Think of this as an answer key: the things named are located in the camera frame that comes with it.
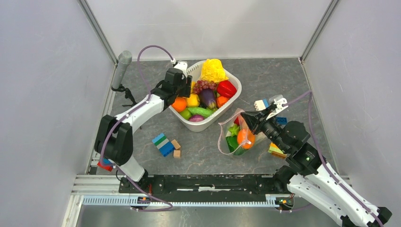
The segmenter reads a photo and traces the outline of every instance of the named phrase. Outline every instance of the purple eggplant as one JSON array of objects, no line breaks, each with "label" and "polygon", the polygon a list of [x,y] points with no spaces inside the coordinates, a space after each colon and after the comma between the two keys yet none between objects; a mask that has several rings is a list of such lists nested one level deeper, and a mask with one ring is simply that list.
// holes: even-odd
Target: purple eggplant
[{"label": "purple eggplant", "polygon": [[200,101],[205,104],[209,109],[214,110],[216,105],[216,95],[210,88],[204,89],[199,93]]},{"label": "purple eggplant", "polygon": [[194,116],[189,118],[190,122],[201,122],[203,121],[205,118],[202,115],[199,114],[195,114]]}]

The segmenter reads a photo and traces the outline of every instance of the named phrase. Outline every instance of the orange bell pepper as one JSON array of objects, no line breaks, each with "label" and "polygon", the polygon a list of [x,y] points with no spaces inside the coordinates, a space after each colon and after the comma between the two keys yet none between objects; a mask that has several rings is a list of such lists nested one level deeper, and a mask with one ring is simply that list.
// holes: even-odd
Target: orange bell pepper
[{"label": "orange bell pepper", "polygon": [[224,96],[217,97],[216,98],[217,107],[218,108],[222,107],[228,101],[229,101],[229,98],[227,98],[227,97],[224,97]]}]

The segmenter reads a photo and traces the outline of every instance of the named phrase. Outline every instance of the microphone grille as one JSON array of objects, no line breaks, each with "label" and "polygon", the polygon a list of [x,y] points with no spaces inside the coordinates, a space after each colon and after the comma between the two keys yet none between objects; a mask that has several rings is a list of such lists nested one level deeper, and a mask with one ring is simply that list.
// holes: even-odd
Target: microphone grille
[{"label": "microphone grille", "polygon": [[129,51],[123,51],[120,53],[118,56],[118,61],[123,63],[123,64],[131,64],[132,62],[132,53]]}]

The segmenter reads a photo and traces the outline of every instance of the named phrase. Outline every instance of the bunch of red grapes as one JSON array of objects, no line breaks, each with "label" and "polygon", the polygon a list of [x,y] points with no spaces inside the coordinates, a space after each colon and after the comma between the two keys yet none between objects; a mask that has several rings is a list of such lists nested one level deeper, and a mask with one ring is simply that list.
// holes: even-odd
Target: bunch of red grapes
[{"label": "bunch of red grapes", "polygon": [[207,80],[198,80],[198,82],[193,86],[193,92],[195,94],[199,94],[204,89],[211,89],[214,91],[217,87],[217,84],[213,81]]}]

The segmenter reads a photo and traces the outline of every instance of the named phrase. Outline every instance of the plastic basket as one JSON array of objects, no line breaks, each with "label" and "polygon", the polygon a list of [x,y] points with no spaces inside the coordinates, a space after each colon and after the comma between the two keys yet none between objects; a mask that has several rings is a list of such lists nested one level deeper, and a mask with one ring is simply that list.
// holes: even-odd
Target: plastic basket
[{"label": "plastic basket", "polygon": [[[201,77],[202,66],[205,61],[200,61],[191,67],[188,68],[188,75],[192,76],[192,81],[198,81],[199,77]],[[226,102],[221,108],[219,108],[216,112],[214,112],[210,117],[206,118],[201,122],[190,122],[184,119],[175,109],[170,106],[170,110],[174,113],[174,115],[180,119],[180,121],[191,131],[200,132],[209,127],[215,120],[217,120],[221,115],[223,115],[232,105],[233,102],[239,97],[242,91],[241,82],[231,73],[224,69],[226,72],[226,76],[228,80],[237,88],[237,93]]]}]

